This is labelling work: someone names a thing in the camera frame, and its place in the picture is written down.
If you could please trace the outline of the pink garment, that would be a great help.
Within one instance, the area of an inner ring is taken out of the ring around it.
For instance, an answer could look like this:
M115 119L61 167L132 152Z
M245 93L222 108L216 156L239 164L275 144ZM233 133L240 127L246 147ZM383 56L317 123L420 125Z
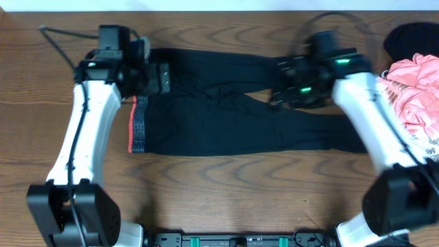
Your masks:
M414 54L377 78L391 109L418 138L438 138L438 57Z

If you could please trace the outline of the white floral garment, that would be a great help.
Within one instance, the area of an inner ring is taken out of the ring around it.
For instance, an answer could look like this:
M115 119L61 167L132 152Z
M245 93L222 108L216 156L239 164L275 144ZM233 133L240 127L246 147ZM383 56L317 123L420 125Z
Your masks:
M424 132L411 134L412 143L424 149L427 156L435 162L438 162L438 138L432 139Z

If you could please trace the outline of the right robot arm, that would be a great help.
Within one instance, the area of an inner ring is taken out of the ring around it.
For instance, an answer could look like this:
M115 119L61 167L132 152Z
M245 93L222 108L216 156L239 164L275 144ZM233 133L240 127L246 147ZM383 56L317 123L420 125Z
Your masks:
M377 179L362 210L335 228L329 246L401 244L410 230L438 222L438 163L409 142L409 134L377 86L369 59L342 49L332 32L307 39L307 53L279 61L288 83L270 98L274 107L319 108L332 99L347 115L372 160Z

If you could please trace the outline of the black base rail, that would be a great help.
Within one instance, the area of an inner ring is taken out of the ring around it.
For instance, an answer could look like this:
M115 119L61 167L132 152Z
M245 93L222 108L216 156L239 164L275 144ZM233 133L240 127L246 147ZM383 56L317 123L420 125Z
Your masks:
M186 234L147 235L143 247L336 247L334 236L319 231L290 234Z

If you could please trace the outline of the black garment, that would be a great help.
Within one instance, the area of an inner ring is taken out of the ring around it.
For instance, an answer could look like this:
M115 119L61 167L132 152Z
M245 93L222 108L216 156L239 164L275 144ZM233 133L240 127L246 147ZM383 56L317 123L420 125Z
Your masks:
M383 42L393 61L411 59L414 54L438 57L438 24L407 23L393 29Z

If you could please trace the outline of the black leggings red waistband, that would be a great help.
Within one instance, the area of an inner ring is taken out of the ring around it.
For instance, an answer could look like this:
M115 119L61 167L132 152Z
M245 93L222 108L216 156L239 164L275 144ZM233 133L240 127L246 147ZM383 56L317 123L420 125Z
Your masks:
M187 49L153 49L151 62L170 67L171 91L136 96L128 151L220 156L366 148L343 115L284 113L252 93L287 83L286 58Z

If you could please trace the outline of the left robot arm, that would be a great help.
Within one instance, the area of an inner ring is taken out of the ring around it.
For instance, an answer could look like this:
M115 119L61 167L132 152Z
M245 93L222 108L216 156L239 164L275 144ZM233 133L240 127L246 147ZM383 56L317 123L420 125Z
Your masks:
M168 93L169 65L151 63L150 42L122 25L101 25L97 49L72 66L73 110L45 183L27 206L48 246L151 246L145 229L121 219L104 191L110 129L126 98Z

